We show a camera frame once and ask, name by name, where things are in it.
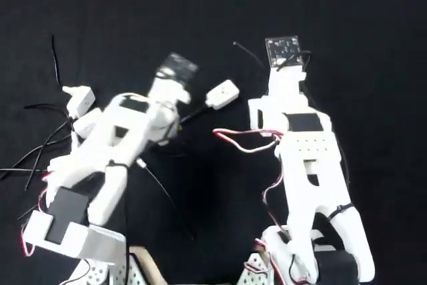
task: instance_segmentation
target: black tabletop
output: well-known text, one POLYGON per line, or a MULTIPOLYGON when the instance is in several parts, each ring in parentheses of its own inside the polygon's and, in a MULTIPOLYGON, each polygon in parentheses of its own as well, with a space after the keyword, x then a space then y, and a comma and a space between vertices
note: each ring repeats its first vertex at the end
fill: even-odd
MULTIPOLYGON (((225 79, 241 89, 238 101, 184 126, 175 146, 144 155, 190 233, 156 182, 131 169, 129 242, 149 249, 168 282, 235 282, 253 239, 272 224, 260 197, 278 174, 272 151, 242 154, 211 130, 248 129, 246 100, 266 90, 268 71, 233 41, 267 64, 264 39, 283 35, 298 35, 313 53, 308 88, 332 118, 348 159, 350 195, 371 245, 377 284, 424 275, 425 0, 0 0, 0 6, 4 168, 63 121, 48 111, 23 110, 30 103, 66 104, 55 82, 51 34, 63 83, 92 86, 99 106, 123 91, 147 93, 171 51, 201 67, 183 115, 225 79), (184 155, 174 157, 178 149, 184 155)), ((242 138, 248 146, 263 143, 257 135, 242 138)), ((68 147, 50 149, 42 163, 68 147)), ((43 188, 38 176, 25 193, 25 180, 15 175, 0 182, 1 278, 4 284, 58 284, 75 260, 42 249, 30 258, 21 253, 16 218, 43 188)), ((285 222, 284 191, 275 191, 270 204, 285 222)), ((119 231, 122 210, 117 207, 109 224, 119 231)))

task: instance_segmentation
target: circuit board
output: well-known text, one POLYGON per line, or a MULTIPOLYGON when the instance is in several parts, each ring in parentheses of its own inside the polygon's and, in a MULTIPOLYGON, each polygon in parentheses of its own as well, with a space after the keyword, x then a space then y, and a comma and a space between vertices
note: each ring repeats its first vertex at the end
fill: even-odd
MULTIPOLYGON (((281 65, 286 59, 300 52, 300 42, 297 36, 266 38, 266 49, 270 67, 275 68, 281 65)), ((302 65, 301 56, 297 56, 288 65, 302 65)))

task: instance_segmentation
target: white connector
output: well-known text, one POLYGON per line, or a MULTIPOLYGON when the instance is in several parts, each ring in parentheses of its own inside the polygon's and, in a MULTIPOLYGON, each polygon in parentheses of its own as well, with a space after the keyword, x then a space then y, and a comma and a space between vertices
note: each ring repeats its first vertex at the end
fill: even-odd
POLYGON ((142 169, 147 167, 147 163, 145 163, 141 158, 136 159, 136 164, 142 169))
POLYGON ((228 79, 207 93, 206 105, 214 109, 220 109, 239 97, 239 93, 240 90, 228 79))
POLYGON ((67 110, 69 116, 73 119, 77 119, 83 116, 95 102, 95 95, 93 94, 90 87, 63 86, 62 91, 71 95, 71 99, 67 104, 67 110))

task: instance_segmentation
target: perforated metal plate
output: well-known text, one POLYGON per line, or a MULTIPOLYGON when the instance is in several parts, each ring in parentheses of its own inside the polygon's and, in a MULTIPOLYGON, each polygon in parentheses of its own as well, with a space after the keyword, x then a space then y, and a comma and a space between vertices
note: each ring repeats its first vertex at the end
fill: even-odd
MULTIPOLYGON (((248 263, 259 270, 268 270, 268 266, 266 266, 258 253, 251 254, 248 263)), ((272 269, 269 269, 268 272, 261 274, 256 274, 250 270, 244 269, 237 285, 274 285, 273 273, 274 272, 272 269)))
MULTIPOLYGON (((108 266, 105 263, 90 262, 89 273, 85 277, 74 281, 73 285, 124 285, 126 265, 108 266)), ((69 280, 79 278, 87 272, 87 264, 81 260, 69 280)), ((132 255, 129 256, 129 278, 127 285, 147 285, 145 279, 132 255)))

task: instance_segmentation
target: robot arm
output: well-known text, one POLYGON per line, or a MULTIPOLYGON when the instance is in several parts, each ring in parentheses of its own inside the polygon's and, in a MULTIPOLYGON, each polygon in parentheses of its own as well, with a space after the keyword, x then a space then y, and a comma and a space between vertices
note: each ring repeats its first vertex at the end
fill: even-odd
POLYGON ((189 102, 184 86, 196 71, 196 65, 172 53, 157 70, 147 97, 122 93, 103 112, 87 114, 86 123, 83 116, 79 121, 87 138, 51 162, 53 171, 45 179, 47 213, 32 213, 23 239, 66 256, 121 266, 125 238, 101 226, 123 195, 128 168, 151 144, 166 144, 176 134, 176 104, 189 102), (95 195, 74 190, 99 177, 95 195))
POLYGON ((248 101, 251 129, 284 133, 276 156, 281 162, 289 215, 286 226, 268 228, 262 240, 286 284, 298 279, 328 284, 327 272, 322 271, 324 264, 313 245, 314 216, 321 213, 329 219, 343 241, 345 254, 353 260, 348 265, 356 265, 356 282, 369 282, 375 274, 374 262, 359 212, 346 187, 330 118, 310 107, 300 90, 300 82, 306 78, 302 60, 284 64, 287 57, 300 57, 298 38, 267 39, 266 45, 271 65, 269 91, 260 99, 248 101), (287 230, 287 242, 278 236, 283 228, 287 230))

